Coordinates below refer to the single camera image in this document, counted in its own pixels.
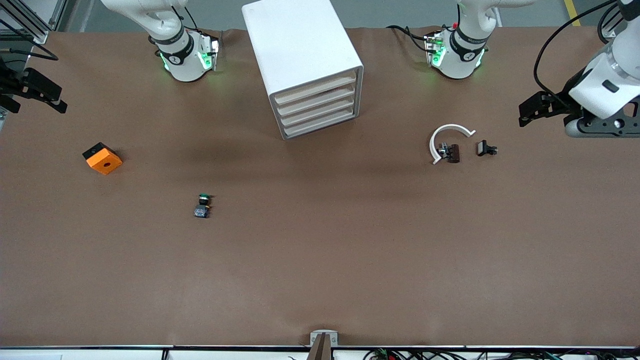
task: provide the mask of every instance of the brown table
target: brown table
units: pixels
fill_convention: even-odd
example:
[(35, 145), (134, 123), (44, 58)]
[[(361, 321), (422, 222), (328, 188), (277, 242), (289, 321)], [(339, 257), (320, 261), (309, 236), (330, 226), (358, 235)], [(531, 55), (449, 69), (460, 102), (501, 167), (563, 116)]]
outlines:
[[(472, 78), (407, 38), (351, 29), (354, 121), (280, 138), (244, 31), (221, 72), (167, 74), (143, 33), (52, 34), (68, 113), (23, 101), (0, 134), (3, 345), (340, 342), (637, 345), (637, 140), (518, 127), (550, 28), (498, 29)], [(561, 88), (601, 44), (570, 28), (541, 77)], [(431, 164), (439, 125), (462, 162)], [(498, 156), (478, 158), (487, 139)], [(125, 163), (103, 176), (82, 152)], [(193, 217), (198, 194), (212, 217)]]

